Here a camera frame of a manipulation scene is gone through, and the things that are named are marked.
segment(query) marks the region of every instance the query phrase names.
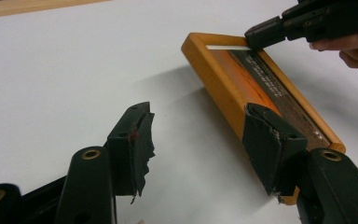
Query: wooden edge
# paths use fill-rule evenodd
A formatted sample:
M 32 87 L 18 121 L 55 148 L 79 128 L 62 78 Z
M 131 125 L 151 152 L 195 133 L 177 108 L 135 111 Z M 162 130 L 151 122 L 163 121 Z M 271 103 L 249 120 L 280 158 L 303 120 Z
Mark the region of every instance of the wooden edge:
M 286 205 L 297 204 L 297 198 L 298 198 L 299 192 L 300 192 L 300 189 L 298 187 L 296 187 L 295 193 L 293 194 L 293 196 L 281 196 L 281 203 L 284 203 Z
M 206 47 L 207 45 L 233 44 L 242 46 L 245 41 L 234 36 L 232 39 L 227 39 L 224 35 L 193 33 L 187 37 L 182 46 L 182 52 L 199 74 L 205 89 L 212 96 L 235 134 L 242 139 L 246 99 L 234 87 L 223 68 Z
M 0 17 L 58 7 L 72 7 L 108 0 L 2 0 Z

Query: person's hand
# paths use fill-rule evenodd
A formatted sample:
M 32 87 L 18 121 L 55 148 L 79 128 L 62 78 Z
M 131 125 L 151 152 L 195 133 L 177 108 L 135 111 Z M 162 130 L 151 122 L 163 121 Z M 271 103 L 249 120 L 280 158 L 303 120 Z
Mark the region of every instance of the person's hand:
M 339 57 L 350 68 L 358 68 L 358 34 L 310 43 L 311 49 L 339 50 Z

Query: white surface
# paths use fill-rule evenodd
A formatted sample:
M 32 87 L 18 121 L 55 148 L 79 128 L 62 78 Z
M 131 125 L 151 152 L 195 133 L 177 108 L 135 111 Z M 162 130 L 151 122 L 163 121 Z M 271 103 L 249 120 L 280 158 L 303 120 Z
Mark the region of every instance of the white surface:
M 119 223 L 300 223 L 255 176 L 180 48 L 190 32 L 243 35 L 295 0 L 114 0 L 0 18 L 0 183 L 29 192 L 151 102 L 157 156 Z M 304 39 L 267 48 L 358 165 L 358 71 Z

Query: clamp jaw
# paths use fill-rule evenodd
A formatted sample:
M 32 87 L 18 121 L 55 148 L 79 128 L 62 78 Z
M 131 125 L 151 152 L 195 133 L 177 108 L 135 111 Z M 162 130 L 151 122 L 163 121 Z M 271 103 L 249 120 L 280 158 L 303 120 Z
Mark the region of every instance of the clamp jaw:
M 275 112 L 246 106 L 242 144 L 268 195 L 292 196 L 303 224 L 358 223 L 358 169 L 344 154 L 306 150 L 307 138 Z

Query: black tool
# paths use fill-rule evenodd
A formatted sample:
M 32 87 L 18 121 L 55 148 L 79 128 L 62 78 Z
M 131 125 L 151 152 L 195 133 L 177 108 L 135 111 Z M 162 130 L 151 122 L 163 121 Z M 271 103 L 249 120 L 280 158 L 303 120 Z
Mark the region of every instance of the black tool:
M 328 148 L 306 150 L 307 139 L 275 112 L 248 104 L 243 146 L 268 195 L 292 196 L 303 224 L 358 224 L 358 169 Z
M 127 109 L 103 147 L 72 158 L 68 176 L 21 196 L 0 184 L 0 224 L 117 223 L 117 195 L 141 195 L 154 156 L 148 102 Z
M 305 37 L 308 42 L 358 33 L 358 0 L 302 0 L 246 31 L 252 49 Z

